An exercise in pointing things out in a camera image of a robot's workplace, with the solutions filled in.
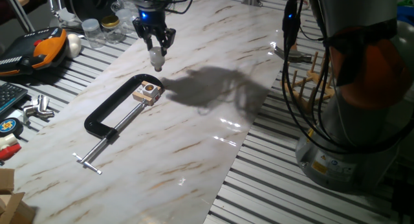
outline metal part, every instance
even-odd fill
[[[34,32],[34,27],[28,19],[26,12],[21,7],[18,0],[6,0],[9,6],[13,9],[14,14],[16,15],[17,20],[20,23],[21,28],[26,33]]]
[[[278,46],[275,47],[274,53],[282,59],[285,58],[285,52],[283,51],[283,49],[279,48]],[[312,55],[308,54],[308,53],[299,52],[297,50],[291,49],[290,52],[289,52],[288,61],[289,62],[296,62],[296,63],[298,63],[298,62],[311,63],[312,62]]]
[[[28,118],[30,116],[38,116],[41,118],[50,118],[54,117],[53,111],[47,111],[47,106],[49,104],[49,97],[44,95],[39,95],[36,100],[32,101],[32,105],[25,106],[23,108],[23,123],[27,124]]]
[[[137,106],[132,109],[115,127],[115,130],[123,129],[130,121],[135,118],[145,107],[147,106],[147,100],[143,100]],[[96,169],[93,165],[91,165],[88,161],[91,160],[96,154],[100,153],[101,150],[107,145],[109,140],[107,138],[103,138],[90,152],[83,158],[78,156],[76,153],[73,155],[78,159],[78,163],[83,164],[84,167],[91,169],[92,171],[96,172],[97,174],[102,174],[102,172]]]
[[[322,122],[336,142],[357,147],[387,139],[397,132],[397,129],[385,123],[386,115],[387,109],[358,109],[348,104],[341,92],[337,91],[323,112]],[[325,148],[343,151],[318,134],[311,134],[311,137]],[[319,149],[306,137],[302,137],[296,146],[297,162],[310,162],[310,166],[301,168],[305,175],[315,183],[339,192],[354,189],[371,192],[397,154],[397,145],[373,154],[330,153]]]
[[[243,0],[241,3],[245,5],[252,5],[252,6],[257,6],[257,7],[263,6],[263,3],[260,2],[259,0]]]

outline black cable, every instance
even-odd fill
[[[190,9],[190,6],[191,6],[192,3],[193,3],[193,0],[190,0],[190,3],[188,4],[187,8],[183,12],[178,12],[176,10],[168,10],[168,9],[165,9],[165,11],[171,12],[171,13],[174,13],[174,14],[185,14],[188,11],[188,9]]]
[[[188,1],[188,0],[172,1],[171,3],[183,3],[183,2],[186,2],[186,1]]]
[[[320,38],[318,38],[318,39],[312,39],[312,38],[310,38],[310,37],[308,37],[308,35],[306,35],[305,34],[305,32],[302,30],[302,27],[301,26],[299,26],[299,29],[300,29],[300,31],[302,32],[302,34],[307,38],[307,39],[309,39],[309,40],[313,40],[313,41],[322,41],[323,40],[323,37],[320,37]]]
[[[302,9],[302,6],[303,6],[303,0],[301,0],[301,3],[300,3],[300,7],[299,7],[299,10],[298,10],[298,13],[296,14],[296,17],[295,18],[297,18],[297,19],[299,19],[300,18],[300,11],[301,11],[301,9]],[[289,52],[290,52],[290,48],[291,48],[291,46],[292,45],[287,45],[287,37],[286,37],[286,39],[285,39],[285,42],[284,42],[284,51],[285,51],[285,54],[289,54]],[[286,77],[288,78],[289,77],[289,72],[288,72],[288,68],[286,68],[285,69],[285,71],[284,71],[284,73],[286,73]],[[289,93],[290,93],[290,97],[292,98],[292,102],[293,102],[293,104],[297,107],[297,109],[298,109],[298,111],[299,111],[299,113],[300,113],[300,115],[301,115],[301,117],[304,119],[304,121],[309,125],[309,127],[310,128],[312,128],[312,130],[315,132],[315,133],[317,133],[321,138],[323,138],[324,140],[326,140],[327,142],[329,142],[329,143],[331,143],[331,144],[333,144],[333,145],[335,145],[335,146],[337,146],[337,147],[339,147],[339,148],[341,148],[341,149],[343,149],[343,150],[345,150],[345,151],[347,151],[348,149],[347,149],[347,146],[344,146],[344,145],[341,145],[341,144],[338,144],[337,142],[335,142],[335,141],[333,141],[333,140],[331,140],[330,138],[328,138],[328,137],[326,137],[326,135],[324,135],[324,134],[322,134],[321,132],[319,132],[319,130],[316,128],[316,126],[314,126],[313,124],[311,124],[311,122],[309,121],[309,119],[305,116],[305,114],[304,114],[304,112],[303,112],[303,110],[300,108],[300,105],[298,104],[298,101],[294,98],[294,95],[293,95],[293,90],[292,90],[292,86],[290,85],[290,81],[289,80],[287,80],[287,85],[288,85],[288,90],[289,90]],[[285,100],[286,101],[286,105],[287,106],[289,106],[290,107],[290,105],[289,105],[289,101],[288,100]]]
[[[325,55],[326,55],[326,57],[325,57],[325,61],[323,63],[323,71],[321,71],[321,74],[323,75],[323,85],[322,85],[321,95],[320,95],[319,104],[318,104],[318,120],[319,120],[319,126],[321,127],[324,134],[329,136],[329,134],[326,131],[325,126],[323,125],[323,122],[322,122],[322,103],[323,103],[323,96],[325,94],[325,88],[326,88],[326,85],[327,85],[328,73],[329,73],[329,49],[328,49],[328,47],[326,47],[326,49],[325,49]]]

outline black cord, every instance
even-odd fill
[[[188,1],[188,0],[172,1],[171,3],[183,3],[183,2],[186,2],[186,1]]]
[[[178,12],[176,10],[169,10],[169,9],[165,9],[165,11],[171,12],[171,13],[174,13],[174,14],[185,14],[188,11],[188,9],[190,9],[190,6],[191,6],[192,3],[193,3],[193,0],[190,0],[190,3],[188,4],[187,8],[183,12]]]
[[[305,34],[305,32],[302,30],[302,27],[301,27],[301,26],[299,26],[299,29],[300,29],[300,31],[302,32],[302,34],[303,34],[303,35],[304,35],[307,39],[309,39],[309,40],[313,40],[313,41],[322,41],[322,40],[323,40],[323,37],[318,38],[318,39],[312,39],[312,38],[308,37],[308,35],[306,35],[306,34]]]
[[[301,3],[300,3],[300,7],[299,7],[299,10],[298,10],[298,13],[296,14],[296,18],[300,18],[300,11],[301,11],[301,9],[302,9],[302,6],[303,6],[303,0],[301,0]],[[324,150],[327,150],[327,151],[330,151],[330,152],[333,152],[333,153],[341,153],[341,154],[344,154],[344,153],[354,153],[354,152],[351,152],[349,149],[347,149],[347,146],[344,146],[344,145],[341,145],[341,144],[338,144],[337,142],[335,142],[335,141],[333,141],[333,140],[331,140],[331,139],[329,139],[328,137],[326,137],[324,134],[322,134],[322,133],[320,133],[319,132],[319,130],[313,125],[313,124],[311,124],[311,122],[309,121],[309,119],[305,116],[305,114],[304,114],[304,112],[303,112],[303,110],[300,108],[300,106],[299,106],[299,104],[298,104],[298,101],[294,98],[294,94],[293,94],[293,90],[292,90],[292,86],[291,86],[291,84],[290,84],[290,81],[289,81],[289,79],[284,79],[284,78],[289,78],[289,68],[287,67],[287,59],[289,58],[289,52],[290,52],[290,48],[291,48],[291,46],[292,45],[287,45],[287,37],[284,39],[284,51],[285,51],[285,64],[286,64],[286,66],[283,66],[283,73],[282,73],[282,91],[283,91],[283,97],[285,98],[285,101],[286,101],[286,105],[287,105],[287,107],[288,107],[288,110],[289,110],[289,112],[290,112],[290,115],[292,116],[292,118],[294,119],[294,122],[300,127],[300,129],[301,129],[301,131],[302,131],[302,133],[303,134],[305,134],[305,136],[307,136],[307,138],[310,140],[310,141],[312,141],[312,143],[314,143],[315,145],[317,145],[318,147],[320,147],[321,149],[324,149]],[[289,100],[287,99],[287,95],[286,95],[286,90],[285,90],[285,82],[287,82],[287,87],[288,87],[288,90],[289,90],[289,93],[290,93],[290,97],[291,97],[291,99],[292,99],[292,102],[293,102],[293,104],[297,107],[297,109],[298,109],[298,111],[299,111],[299,113],[300,113],[300,115],[301,115],[301,117],[304,119],[304,121],[309,125],[309,127],[315,132],[315,133],[317,133],[321,138],[323,138],[324,140],[326,140],[327,142],[330,142],[331,144],[333,144],[333,145],[335,145],[335,146],[337,146],[337,147],[339,147],[339,148],[341,148],[342,150],[344,150],[345,152],[340,152],[340,151],[334,151],[334,150],[330,150],[330,149],[327,149],[327,148],[325,148],[325,147],[323,147],[323,146],[321,146],[320,144],[318,144],[317,142],[315,142],[313,139],[311,139],[311,137],[309,137],[308,136],[308,134],[306,133],[306,131],[305,130],[303,130],[303,128],[301,128],[301,126],[300,126],[300,124],[299,124],[299,122],[296,120],[296,117],[294,116],[294,113],[293,113],[293,111],[292,111],[292,109],[291,109],[291,107],[290,107],[290,104],[289,104]]]
[[[326,55],[326,57],[325,57],[325,61],[323,63],[323,71],[321,71],[321,74],[323,76],[323,85],[322,85],[321,95],[320,95],[319,104],[318,104],[318,120],[319,120],[319,126],[321,127],[324,134],[329,136],[329,134],[326,131],[325,126],[323,125],[323,122],[322,122],[322,103],[323,103],[323,96],[325,94],[325,88],[326,88],[326,85],[327,85],[328,73],[329,73],[329,49],[328,49],[328,47],[326,47],[326,49],[325,49],[325,55]]]

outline warning label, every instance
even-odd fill
[[[342,162],[318,150],[312,168],[327,177],[348,182],[351,180],[356,164]]]

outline marble tabletop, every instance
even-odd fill
[[[177,30],[156,73],[140,39],[42,129],[5,167],[16,192],[36,207],[34,223],[202,223],[282,66],[271,52],[282,15],[227,0],[194,0],[167,16]],[[86,117],[136,74],[162,79],[166,92],[84,169],[98,141]],[[105,120],[115,126],[132,96]]]

